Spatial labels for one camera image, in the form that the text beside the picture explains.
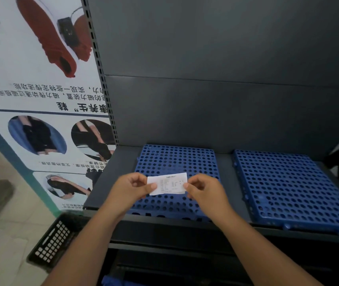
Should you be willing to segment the white paper receipt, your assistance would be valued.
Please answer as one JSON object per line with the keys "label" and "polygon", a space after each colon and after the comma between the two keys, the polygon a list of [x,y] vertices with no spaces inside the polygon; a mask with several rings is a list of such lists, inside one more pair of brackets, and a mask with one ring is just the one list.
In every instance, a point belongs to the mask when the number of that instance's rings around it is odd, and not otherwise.
{"label": "white paper receipt", "polygon": [[162,194],[185,194],[184,184],[187,183],[187,173],[176,173],[169,175],[161,175],[155,177],[148,177],[148,184],[155,183],[157,188],[151,192],[150,196],[157,196]]}

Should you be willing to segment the blue plastic piece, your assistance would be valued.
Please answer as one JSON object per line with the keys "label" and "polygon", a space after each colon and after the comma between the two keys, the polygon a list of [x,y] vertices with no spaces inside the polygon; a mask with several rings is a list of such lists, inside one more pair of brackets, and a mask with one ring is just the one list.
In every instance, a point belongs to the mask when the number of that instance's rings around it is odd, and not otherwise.
{"label": "blue plastic piece", "polygon": [[138,284],[130,281],[121,280],[111,276],[105,275],[101,280],[102,286],[146,286],[143,284]]}

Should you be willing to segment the person's left forearm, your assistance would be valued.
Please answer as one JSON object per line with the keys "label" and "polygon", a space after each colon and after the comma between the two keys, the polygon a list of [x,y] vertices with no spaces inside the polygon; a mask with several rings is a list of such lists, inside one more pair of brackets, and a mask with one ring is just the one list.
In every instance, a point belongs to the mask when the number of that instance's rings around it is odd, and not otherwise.
{"label": "person's left forearm", "polygon": [[126,210],[105,202],[41,286],[96,286],[111,236]]}

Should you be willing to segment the person's left hand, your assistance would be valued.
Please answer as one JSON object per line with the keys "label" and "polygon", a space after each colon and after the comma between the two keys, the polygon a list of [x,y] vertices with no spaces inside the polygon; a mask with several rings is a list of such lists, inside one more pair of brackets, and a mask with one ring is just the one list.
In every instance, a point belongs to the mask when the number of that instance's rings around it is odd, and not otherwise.
{"label": "person's left hand", "polygon": [[104,207],[115,220],[120,221],[135,202],[144,198],[136,196],[136,188],[148,184],[147,177],[141,173],[120,176],[112,186]]}

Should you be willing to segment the blue perforated plastic pallet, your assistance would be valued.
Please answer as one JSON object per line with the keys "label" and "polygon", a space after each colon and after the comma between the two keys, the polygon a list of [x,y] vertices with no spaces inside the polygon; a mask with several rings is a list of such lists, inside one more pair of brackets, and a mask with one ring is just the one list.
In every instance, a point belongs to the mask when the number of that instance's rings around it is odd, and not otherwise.
{"label": "blue perforated plastic pallet", "polygon": [[256,224],[339,234],[339,187],[310,157],[234,150],[232,159]]}
{"label": "blue perforated plastic pallet", "polygon": [[[147,177],[187,173],[188,179],[199,173],[220,181],[216,155],[212,149],[146,144],[137,159],[135,172]],[[197,202],[187,194],[162,194],[146,197],[134,203],[131,215],[210,222]]]}

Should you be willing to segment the white printed poster banner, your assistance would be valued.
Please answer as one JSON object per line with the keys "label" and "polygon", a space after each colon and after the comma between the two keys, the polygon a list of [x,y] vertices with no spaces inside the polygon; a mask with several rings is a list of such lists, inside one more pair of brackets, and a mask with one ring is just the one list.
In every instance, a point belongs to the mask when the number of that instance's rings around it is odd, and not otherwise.
{"label": "white printed poster banner", "polygon": [[52,211],[82,211],[116,149],[86,0],[0,0],[0,151]]}

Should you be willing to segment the dark grey metal shelf unit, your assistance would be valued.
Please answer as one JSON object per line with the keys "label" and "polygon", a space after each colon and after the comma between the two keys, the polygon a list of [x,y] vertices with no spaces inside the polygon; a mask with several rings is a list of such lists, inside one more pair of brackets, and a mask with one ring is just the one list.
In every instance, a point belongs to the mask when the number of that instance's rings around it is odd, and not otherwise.
{"label": "dark grey metal shelf unit", "polygon": [[324,285],[339,234],[256,224],[234,150],[323,161],[339,143],[339,0],[86,0],[116,151],[93,216],[145,144],[212,149],[236,212]]}

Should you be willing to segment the black plastic basket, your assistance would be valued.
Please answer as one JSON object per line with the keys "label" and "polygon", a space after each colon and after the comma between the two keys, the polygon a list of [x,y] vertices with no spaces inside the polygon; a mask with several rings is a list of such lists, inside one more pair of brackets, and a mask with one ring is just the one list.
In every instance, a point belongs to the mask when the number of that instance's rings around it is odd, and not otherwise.
{"label": "black plastic basket", "polygon": [[90,217],[64,212],[49,227],[26,258],[26,262],[50,273]]}

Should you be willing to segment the person's right hand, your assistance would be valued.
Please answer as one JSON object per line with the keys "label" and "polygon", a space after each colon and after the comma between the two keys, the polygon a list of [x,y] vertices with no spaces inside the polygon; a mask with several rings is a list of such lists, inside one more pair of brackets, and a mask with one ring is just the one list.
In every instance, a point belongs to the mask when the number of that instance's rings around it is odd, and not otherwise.
{"label": "person's right hand", "polygon": [[216,178],[197,174],[187,182],[201,190],[199,198],[192,199],[216,226],[239,217],[231,207],[222,184]]}

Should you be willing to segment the person's right forearm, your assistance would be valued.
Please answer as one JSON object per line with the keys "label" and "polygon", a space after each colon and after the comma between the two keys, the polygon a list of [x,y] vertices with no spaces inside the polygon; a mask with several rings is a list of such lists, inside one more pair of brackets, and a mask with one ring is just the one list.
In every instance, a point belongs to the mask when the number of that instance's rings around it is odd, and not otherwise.
{"label": "person's right forearm", "polygon": [[323,286],[231,208],[212,218],[254,286]]}

